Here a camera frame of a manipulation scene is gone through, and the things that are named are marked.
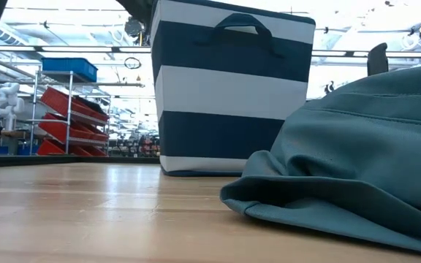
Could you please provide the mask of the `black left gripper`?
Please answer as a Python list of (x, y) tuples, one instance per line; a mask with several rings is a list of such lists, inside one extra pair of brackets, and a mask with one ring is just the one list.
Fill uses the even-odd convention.
[(144, 26), (150, 26), (154, 0), (116, 0), (125, 10)]

